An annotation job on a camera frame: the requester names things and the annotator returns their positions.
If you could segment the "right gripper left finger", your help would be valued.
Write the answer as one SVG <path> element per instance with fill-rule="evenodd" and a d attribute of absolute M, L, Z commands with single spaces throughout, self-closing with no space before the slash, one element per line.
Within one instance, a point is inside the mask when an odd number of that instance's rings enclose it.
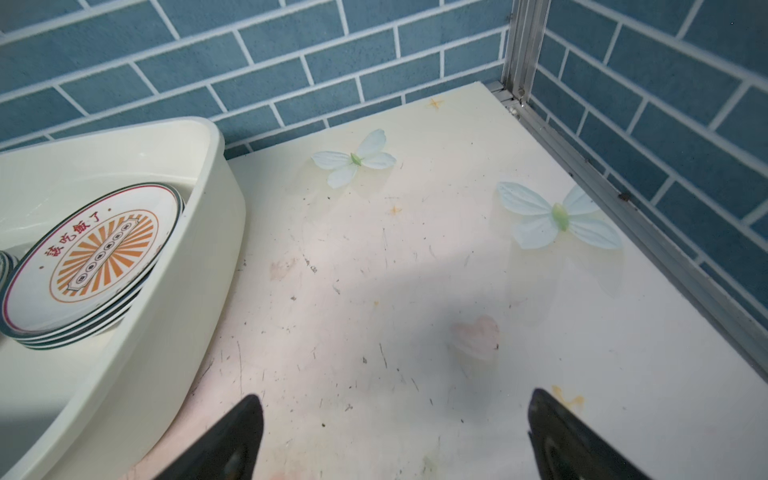
<path fill-rule="evenodd" d="M 249 394 L 156 479 L 251 479 L 263 435 L 262 404 Z"/>

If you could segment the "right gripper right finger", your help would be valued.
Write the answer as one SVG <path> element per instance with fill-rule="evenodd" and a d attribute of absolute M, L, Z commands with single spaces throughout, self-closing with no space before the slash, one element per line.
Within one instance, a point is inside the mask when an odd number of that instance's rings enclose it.
<path fill-rule="evenodd" d="M 528 423 L 542 479 L 649 479 L 543 389 L 532 393 Z"/>

